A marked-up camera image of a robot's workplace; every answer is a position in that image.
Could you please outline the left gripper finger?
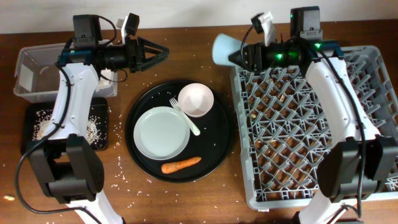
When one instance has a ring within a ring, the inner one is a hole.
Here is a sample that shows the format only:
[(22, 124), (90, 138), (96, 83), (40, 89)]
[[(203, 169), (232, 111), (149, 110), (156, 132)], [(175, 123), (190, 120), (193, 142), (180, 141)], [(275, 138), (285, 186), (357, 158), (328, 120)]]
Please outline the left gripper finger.
[(167, 53), (161, 53), (161, 54), (156, 54), (156, 55), (152, 56), (151, 58), (145, 58), (142, 61), (141, 70), (146, 71), (146, 70), (154, 67), (155, 65), (158, 65), (159, 63), (167, 60), (168, 56), (169, 55)]
[(169, 49), (167, 47), (156, 44), (152, 41), (143, 39), (141, 37), (138, 38), (138, 45), (144, 53), (150, 53), (150, 54), (155, 54), (155, 55), (169, 54)]

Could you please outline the blue cup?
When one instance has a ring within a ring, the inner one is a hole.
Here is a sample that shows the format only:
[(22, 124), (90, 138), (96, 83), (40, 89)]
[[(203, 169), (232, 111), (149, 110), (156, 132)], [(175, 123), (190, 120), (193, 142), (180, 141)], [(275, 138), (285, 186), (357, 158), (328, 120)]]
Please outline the blue cup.
[(229, 61), (229, 56), (240, 49), (241, 41), (226, 34), (220, 33), (216, 36), (212, 47), (212, 59), (215, 64), (237, 67), (233, 62)]

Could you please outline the white tissue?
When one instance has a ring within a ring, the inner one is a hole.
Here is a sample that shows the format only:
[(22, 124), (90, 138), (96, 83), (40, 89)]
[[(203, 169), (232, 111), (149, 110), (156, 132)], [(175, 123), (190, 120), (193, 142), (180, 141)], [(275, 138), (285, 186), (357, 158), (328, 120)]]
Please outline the white tissue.
[(98, 88), (104, 88), (111, 83), (113, 72), (111, 70), (102, 70), (98, 81)]

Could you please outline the white plastic fork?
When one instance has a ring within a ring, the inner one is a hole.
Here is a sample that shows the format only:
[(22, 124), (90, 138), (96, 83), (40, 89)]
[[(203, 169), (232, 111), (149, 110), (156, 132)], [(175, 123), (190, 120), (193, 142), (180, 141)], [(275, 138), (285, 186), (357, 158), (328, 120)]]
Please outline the white plastic fork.
[(176, 109), (177, 111), (179, 111), (183, 117), (185, 118), (186, 122), (188, 123), (188, 126), (191, 130), (191, 132), (195, 135), (195, 136), (199, 136), (200, 135), (200, 130), (199, 128), (193, 123), (193, 121), (182, 111), (178, 101), (175, 98), (171, 98), (169, 99), (170, 104), (172, 105), (172, 107), (174, 109)]

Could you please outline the pink bowl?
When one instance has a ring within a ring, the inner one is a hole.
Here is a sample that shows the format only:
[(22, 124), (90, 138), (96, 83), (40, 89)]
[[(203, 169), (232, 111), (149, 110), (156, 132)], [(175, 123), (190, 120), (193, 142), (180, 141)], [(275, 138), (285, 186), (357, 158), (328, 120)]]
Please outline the pink bowl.
[(212, 109), (215, 97), (206, 85), (191, 83), (180, 90), (177, 101), (185, 114), (192, 118), (199, 118)]

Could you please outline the light grey plate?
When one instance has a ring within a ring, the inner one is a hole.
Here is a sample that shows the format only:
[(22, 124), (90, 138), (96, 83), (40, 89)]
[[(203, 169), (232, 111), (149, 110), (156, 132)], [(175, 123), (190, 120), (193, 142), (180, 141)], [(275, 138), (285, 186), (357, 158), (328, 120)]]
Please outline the light grey plate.
[(177, 110), (159, 106), (143, 113), (134, 126), (134, 144), (149, 159), (164, 161), (180, 154), (190, 139), (190, 128)]

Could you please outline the rice and peanut waste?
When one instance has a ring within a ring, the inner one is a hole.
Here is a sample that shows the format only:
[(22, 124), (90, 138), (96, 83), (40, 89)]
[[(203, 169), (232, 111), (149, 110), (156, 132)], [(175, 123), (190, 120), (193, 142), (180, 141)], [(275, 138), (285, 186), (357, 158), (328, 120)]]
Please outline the rice and peanut waste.
[[(40, 140), (44, 135), (44, 131), (50, 124), (52, 110), (39, 110), (35, 113), (35, 121), (33, 126), (32, 140)], [(86, 136), (89, 144), (99, 146), (99, 141), (104, 140), (101, 136), (99, 125), (101, 124), (100, 117), (96, 115), (89, 115)]]

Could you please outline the orange carrot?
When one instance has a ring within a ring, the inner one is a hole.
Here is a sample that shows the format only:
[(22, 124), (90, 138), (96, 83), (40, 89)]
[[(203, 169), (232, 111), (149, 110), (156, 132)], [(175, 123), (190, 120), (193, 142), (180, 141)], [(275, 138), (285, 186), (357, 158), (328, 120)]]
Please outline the orange carrot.
[(171, 174), (178, 170), (193, 166), (201, 161), (201, 157), (193, 157), (184, 161), (170, 162), (161, 166), (163, 174)]

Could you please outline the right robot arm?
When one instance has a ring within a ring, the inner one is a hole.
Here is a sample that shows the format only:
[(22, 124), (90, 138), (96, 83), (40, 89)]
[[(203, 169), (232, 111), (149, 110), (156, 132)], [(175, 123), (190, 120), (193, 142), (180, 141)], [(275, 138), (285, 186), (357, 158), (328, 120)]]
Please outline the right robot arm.
[(331, 131), (331, 151), (317, 167), (319, 190), (294, 223), (334, 223), (347, 210), (361, 215), (362, 201), (384, 188), (397, 156), (396, 140), (383, 136), (361, 106), (339, 43), (323, 39), (318, 7), (291, 10), (286, 41), (276, 39), (271, 13), (257, 14), (251, 22), (264, 41), (241, 44), (241, 66), (250, 72), (298, 66)]

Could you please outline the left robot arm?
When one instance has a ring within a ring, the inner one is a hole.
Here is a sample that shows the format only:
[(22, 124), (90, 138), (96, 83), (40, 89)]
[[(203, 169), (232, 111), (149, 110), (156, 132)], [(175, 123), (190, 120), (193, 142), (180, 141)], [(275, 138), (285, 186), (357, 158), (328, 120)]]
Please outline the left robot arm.
[[(44, 195), (85, 223), (123, 223), (104, 187), (104, 167), (88, 142), (91, 101), (102, 71), (143, 72), (167, 59), (167, 47), (136, 36), (139, 16), (115, 30), (119, 45), (103, 41), (100, 16), (75, 15), (75, 35), (55, 66), (59, 89), (49, 124), (22, 155)], [(220, 95), (191, 80), (161, 83), (143, 94), (125, 124), (127, 149), (147, 174), (166, 182), (190, 182), (214, 171), (230, 152), (234, 121)]]

